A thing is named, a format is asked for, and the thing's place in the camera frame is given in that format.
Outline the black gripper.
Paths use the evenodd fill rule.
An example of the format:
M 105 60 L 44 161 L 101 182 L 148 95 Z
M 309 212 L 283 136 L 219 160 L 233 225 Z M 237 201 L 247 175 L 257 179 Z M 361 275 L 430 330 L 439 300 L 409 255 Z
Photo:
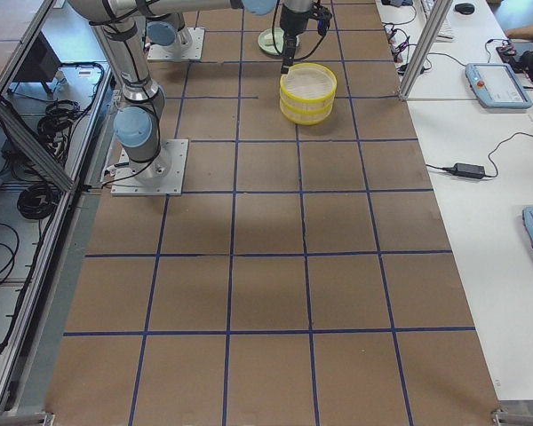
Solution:
M 283 31 L 281 74 L 287 75 L 294 64 L 296 38 L 306 31 L 310 20 L 315 20 L 317 33 L 325 37 L 331 22 L 330 10 L 322 4 L 283 4 L 280 28 Z

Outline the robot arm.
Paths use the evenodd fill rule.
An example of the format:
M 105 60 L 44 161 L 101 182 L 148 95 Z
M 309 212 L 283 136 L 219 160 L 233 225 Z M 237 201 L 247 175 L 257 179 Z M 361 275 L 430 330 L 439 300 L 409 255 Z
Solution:
M 128 193 L 156 187 L 171 171 L 164 151 L 160 118 L 165 107 L 163 89 L 152 78 L 134 17 L 160 18 L 220 9 L 242 9 L 242 1 L 72 1 L 71 6 L 99 30 L 101 49 L 120 77 L 122 96 L 113 129 L 129 158 L 128 177 L 107 184 L 125 186 Z

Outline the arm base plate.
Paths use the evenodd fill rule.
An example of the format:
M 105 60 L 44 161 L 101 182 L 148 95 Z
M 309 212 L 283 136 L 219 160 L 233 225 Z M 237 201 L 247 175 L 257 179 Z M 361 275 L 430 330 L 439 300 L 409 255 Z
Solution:
M 147 36 L 149 61 L 199 61 L 203 54 L 204 28 L 183 28 L 177 31 L 167 23 L 152 22 Z
M 110 192 L 114 196 L 181 195 L 187 163 L 189 141 L 165 139 L 155 160 L 144 170 L 144 165 L 130 162 L 121 149 L 120 162 L 128 165 L 116 170 Z

